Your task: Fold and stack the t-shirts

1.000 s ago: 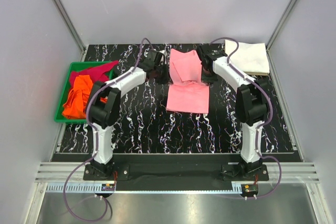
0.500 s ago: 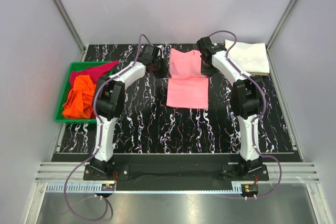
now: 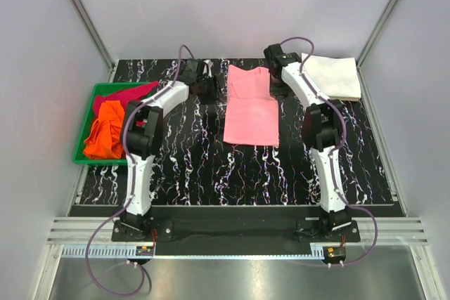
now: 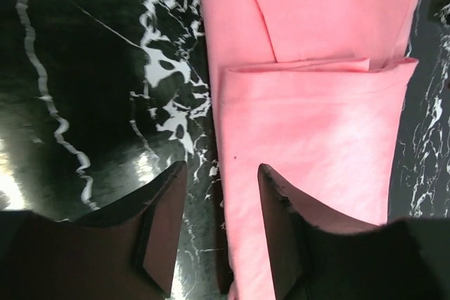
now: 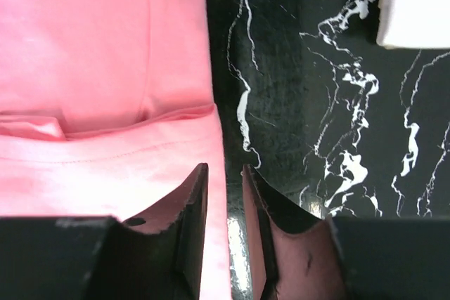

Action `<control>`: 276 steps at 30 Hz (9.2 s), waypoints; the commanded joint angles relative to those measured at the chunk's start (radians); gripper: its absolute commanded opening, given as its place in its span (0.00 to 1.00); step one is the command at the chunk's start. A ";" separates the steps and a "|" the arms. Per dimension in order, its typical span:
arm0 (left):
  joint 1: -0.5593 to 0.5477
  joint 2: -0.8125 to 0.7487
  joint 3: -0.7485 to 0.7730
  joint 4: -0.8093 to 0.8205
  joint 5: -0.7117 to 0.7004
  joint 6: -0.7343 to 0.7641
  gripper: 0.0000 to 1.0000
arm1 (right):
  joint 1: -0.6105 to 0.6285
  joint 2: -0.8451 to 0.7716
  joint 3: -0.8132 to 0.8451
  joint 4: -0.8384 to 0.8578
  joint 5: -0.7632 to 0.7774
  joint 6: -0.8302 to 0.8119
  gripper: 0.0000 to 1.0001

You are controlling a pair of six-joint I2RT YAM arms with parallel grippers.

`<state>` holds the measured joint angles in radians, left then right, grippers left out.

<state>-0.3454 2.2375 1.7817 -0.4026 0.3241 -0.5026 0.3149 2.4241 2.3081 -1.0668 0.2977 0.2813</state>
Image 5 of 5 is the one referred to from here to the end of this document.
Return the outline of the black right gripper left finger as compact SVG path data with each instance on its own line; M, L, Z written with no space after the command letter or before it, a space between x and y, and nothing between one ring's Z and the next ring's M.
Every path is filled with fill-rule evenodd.
M198 299L208 166L127 219L3 217L2 299Z

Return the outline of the pink t shirt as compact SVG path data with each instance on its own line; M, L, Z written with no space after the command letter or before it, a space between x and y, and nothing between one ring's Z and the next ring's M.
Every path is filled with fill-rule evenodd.
M206 0L1 0L1 214L126 220L209 167L201 299L230 299Z

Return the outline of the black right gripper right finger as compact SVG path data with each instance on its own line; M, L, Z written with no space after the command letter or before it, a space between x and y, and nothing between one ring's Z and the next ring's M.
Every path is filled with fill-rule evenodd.
M243 167L255 299L448 299L447 219L320 219Z

